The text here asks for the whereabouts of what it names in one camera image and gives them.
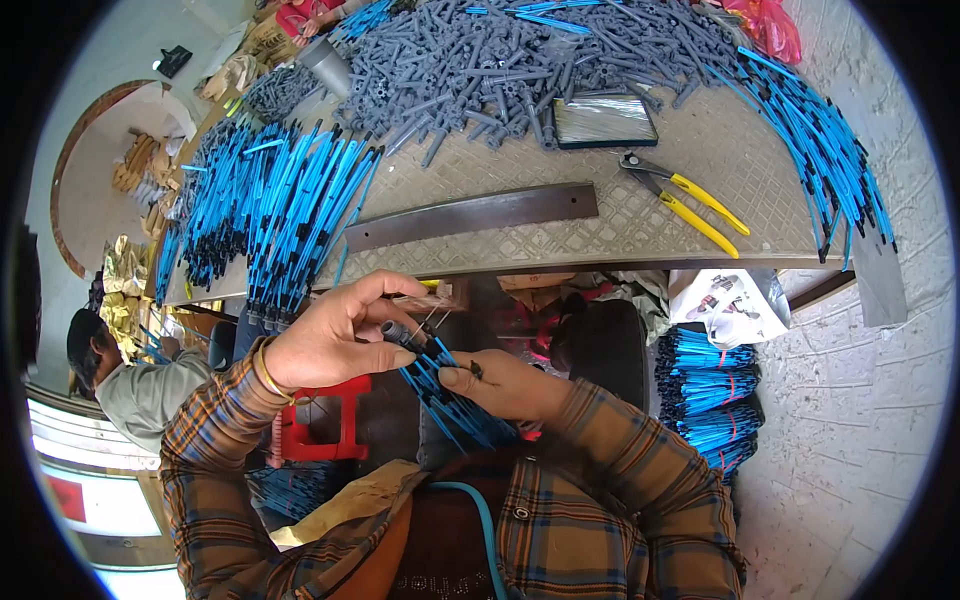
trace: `yellow-handled pliers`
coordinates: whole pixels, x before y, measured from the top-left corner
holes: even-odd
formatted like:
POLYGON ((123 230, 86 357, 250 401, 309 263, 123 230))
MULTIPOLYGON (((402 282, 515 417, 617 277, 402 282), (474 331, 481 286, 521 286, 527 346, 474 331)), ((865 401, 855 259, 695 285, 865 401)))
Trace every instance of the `yellow-handled pliers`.
POLYGON ((692 226, 696 227, 696 229, 703 233, 706 237, 713 240, 713 242, 722 248, 724 252, 733 258, 740 257, 740 253, 736 251, 736 248, 733 246, 730 240, 713 228, 711 224, 701 219, 697 213, 683 205, 673 194, 665 191, 663 188, 657 185, 657 183, 654 181, 654 176, 673 181, 678 187, 686 191, 686 193, 688 193, 690 196, 693 196, 700 202, 717 211, 720 216, 723 217, 724 220, 727 221, 727 223, 729 223, 731 227, 736 229, 738 232, 744 235, 750 235, 750 229, 743 225, 743 223, 734 217, 725 206, 717 202, 717 199, 710 196, 710 194, 708 194, 702 187, 687 179, 683 175, 674 173, 673 171, 667 171, 666 169, 659 167, 649 160, 640 158, 632 152, 629 152, 620 158, 620 167, 629 171, 631 175, 636 178, 636 180, 638 180, 640 183, 643 183, 643 185, 653 192, 655 196, 663 200, 663 203, 666 204, 670 210, 676 212, 678 215, 680 215, 681 219, 687 221, 692 226))

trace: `bracelet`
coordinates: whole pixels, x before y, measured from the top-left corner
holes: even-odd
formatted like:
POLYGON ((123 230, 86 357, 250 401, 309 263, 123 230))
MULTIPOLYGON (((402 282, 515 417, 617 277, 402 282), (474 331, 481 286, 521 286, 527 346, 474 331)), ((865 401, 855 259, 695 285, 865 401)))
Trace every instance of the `bracelet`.
POLYGON ((267 380, 267 387, 270 389, 270 391, 276 394, 277 396, 283 396, 284 398, 287 399, 287 401, 290 402, 291 405, 293 405, 294 402, 296 402, 296 399, 293 396, 290 396, 289 394, 284 394, 280 390, 279 386, 277 386, 274 379, 270 377, 270 372, 267 371, 267 364, 263 361, 263 349, 269 346, 270 343, 275 339, 276 338, 268 338, 266 341, 264 341, 264 343, 260 345, 260 348, 257 349, 256 357, 260 361, 260 371, 263 373, 263 378, 267 380))

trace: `red plastic bag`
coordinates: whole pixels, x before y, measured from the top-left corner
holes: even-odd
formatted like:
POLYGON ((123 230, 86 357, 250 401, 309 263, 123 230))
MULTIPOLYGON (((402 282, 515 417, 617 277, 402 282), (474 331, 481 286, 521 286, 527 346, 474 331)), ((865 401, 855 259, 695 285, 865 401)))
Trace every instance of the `red plastic bag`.
POLYGON ((800 33, 783 0, 723 0, 727 12, 743 17, 743 29, 763 54, 787 64, 800 62, 800 33))

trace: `person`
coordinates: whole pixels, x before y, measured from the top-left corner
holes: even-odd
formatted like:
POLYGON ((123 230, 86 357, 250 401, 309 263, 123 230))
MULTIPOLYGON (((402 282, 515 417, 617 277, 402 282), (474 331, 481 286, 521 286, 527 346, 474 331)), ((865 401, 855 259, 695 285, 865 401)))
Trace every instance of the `person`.
POLYGON ((407 464, 381 482, 392 485, 382 509, 280 552, 251 508, 246 454, 297 388, 410 365, 379 327, 416 324, 383 296, 425 293, 385 271, 337 287, 177 412, 160 476, 190 598, 740 597, 745 562, 721 474, 607 390, 498 349, 454 353, 461 368, 442 368, 441 383, 493 415, 542 421, 582 471, 538 454, 544 439, 433 473, 407 464))
POLYGON ((327 25, 357 12, 371 0, 279 0, 275 19, 299 48, 327 25))
MULTIPOLYGON (((230 356, 217 359, 214 366, 229 365, 246 354, 258 334, 267 333, 262 325, 249 325, 246 309, 238 321, 236 343, 232 337, 224 341, 230 356)), ((223 337, 219 328, 215 326, 211 335, 214 342, 223 337)), ((198 348, 181 348, 172 337, 161 337, 160 344, 169 365, 127 365, 107 324, 87 308, 74 314, 66 339, 71 369, 93 392, 110 422, 125 438, 154 454, 159 454, 163 430, 177 409, 214 372, 198 348)))

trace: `gray shirt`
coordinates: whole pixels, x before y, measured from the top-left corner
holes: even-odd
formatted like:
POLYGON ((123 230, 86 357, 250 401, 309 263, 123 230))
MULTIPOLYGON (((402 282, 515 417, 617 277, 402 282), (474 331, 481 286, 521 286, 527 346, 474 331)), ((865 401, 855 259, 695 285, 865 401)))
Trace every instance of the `gray shirt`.
POLYGON ((213 370, 197 349, 182 351, 169 365, 121 365, 100 382, 100 408, 128 440, 160 453, 167 424, 213 370))

